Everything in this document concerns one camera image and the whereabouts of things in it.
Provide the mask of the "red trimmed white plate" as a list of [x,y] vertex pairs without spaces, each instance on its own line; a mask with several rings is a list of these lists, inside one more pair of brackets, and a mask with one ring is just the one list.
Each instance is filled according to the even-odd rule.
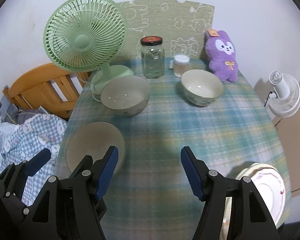
[[227,177],[240,180],[249,177],[263,198],[277,228],[282,225],[281,217],[286,203],[286,186],[277,168],[266,163],[246,162],[234,167]]

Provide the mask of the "medium blue floral bowl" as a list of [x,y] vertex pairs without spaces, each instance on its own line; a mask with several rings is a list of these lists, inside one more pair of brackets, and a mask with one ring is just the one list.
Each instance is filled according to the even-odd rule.
[[220,79],[202,69],[186,71],[182,74],[180,81],[187,100],[200,107],[206,107],[213,103],[224,91]]

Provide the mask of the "large green rimmed bowl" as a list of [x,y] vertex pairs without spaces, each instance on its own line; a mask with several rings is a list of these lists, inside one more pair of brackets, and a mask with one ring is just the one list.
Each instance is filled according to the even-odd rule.
[[146,107],[150,85],[139,76],[123,76],[110,81],[102,89],[101,103],[118,116],[135,116]]

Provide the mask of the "round glass coaster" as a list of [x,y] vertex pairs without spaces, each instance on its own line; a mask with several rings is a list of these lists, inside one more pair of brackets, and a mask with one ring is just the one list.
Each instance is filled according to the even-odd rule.
[[114,125],[108,122],[93,122],[80,127],[72,136],[66,150],[66,162],[70,172],[73,172],[85,155],[90,155],[93,161],[102,159],[110,146],[116,146],[119,159],[114,173],[118,174],[125,159],[125,141]]

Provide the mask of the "blue checkered bear blanket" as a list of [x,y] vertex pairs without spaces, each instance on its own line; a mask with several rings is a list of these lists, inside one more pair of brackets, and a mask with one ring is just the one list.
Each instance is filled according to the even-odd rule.
[[29,161],[41,150],[51,151],[51,159],[32,177],[28,177],[22,196],[33,204],[46,180],[55,173],[56,159],[68,122],[56,115],[36,113],[22,124],[0,118],[0,173],[10,163]]

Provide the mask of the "plaid blue green tablecloth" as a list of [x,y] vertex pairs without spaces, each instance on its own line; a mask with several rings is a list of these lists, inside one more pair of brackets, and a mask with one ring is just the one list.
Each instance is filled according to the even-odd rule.
[[85,87],[68,121],[56,173],[66,178],[66,150],[76,131],[103,121],[117,127],[126,155],[104,196],[101,220],[106,239],[191,239],[204,204],[193,195],[180,162],[189,146],[194,155],[225,177],[234,178],[252,163],[274,166],[285,182],[286,202],[280,222],[289,216],[291,187],[277,131],[254,89],[240,75],[207,107],[190,104],[171,70],[150,79],[149,101],[132,117],[114,115]]

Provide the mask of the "orange wooden chair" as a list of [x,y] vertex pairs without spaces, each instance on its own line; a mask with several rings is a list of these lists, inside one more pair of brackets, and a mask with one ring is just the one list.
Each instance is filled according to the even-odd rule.
[[3,94],[10,103],[26,110],[43,107],[50,113],[68,119],[79,98],[70,72],[48,63],[29,70],[5,87]]

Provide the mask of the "white standing fan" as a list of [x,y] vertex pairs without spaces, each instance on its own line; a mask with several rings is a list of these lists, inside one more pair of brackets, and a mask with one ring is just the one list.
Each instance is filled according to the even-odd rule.
[[289,118],[300,108],[300,86],[290,74],[274,71],[269,75],[273,90],[265,106],[278,118]]

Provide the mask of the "cotton swab container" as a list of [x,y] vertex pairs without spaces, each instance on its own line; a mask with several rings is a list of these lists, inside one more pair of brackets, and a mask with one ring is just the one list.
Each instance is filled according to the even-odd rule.
[[189,69],[190,58],[186,55],[175,55],[173,58],[173,74],[181,77]]

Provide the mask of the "purple plush rabbit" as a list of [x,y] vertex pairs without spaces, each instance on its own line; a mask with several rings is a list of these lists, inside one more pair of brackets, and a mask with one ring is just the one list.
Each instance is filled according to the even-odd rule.
[[222,82],[236,83],[238,81],[235,47],[225,31],[208,29],[205,51],[209,60],[209,68],[215,76]]

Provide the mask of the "glass jar black lid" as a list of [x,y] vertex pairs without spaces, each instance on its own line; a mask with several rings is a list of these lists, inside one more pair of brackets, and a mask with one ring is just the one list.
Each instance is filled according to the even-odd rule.
[[140,40],[143,74],[148,79],[159,78],[165,73],[165,51],[163,39],[146,36]]

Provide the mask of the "green desk fan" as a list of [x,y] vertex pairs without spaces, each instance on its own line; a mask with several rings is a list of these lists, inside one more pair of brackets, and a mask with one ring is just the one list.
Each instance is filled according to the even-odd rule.
[[124,65],[111,62],[125,44],[126,18],[112,0],[68,0],[48,19],[43,44],[50,60],[72,73],[96,71],[90,81],[95,101],[113,79],[132,76]]

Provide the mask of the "green cartoon wall mat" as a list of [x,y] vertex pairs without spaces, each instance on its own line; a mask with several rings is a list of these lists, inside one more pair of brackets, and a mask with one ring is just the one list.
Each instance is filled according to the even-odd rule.
[[180,0],[134,0],[119,3],[126,17],[126,39],[114,61],[141,59],[140,40],[160,36],[166,57],[203,55],[207,29],[212,28],[213,5]]

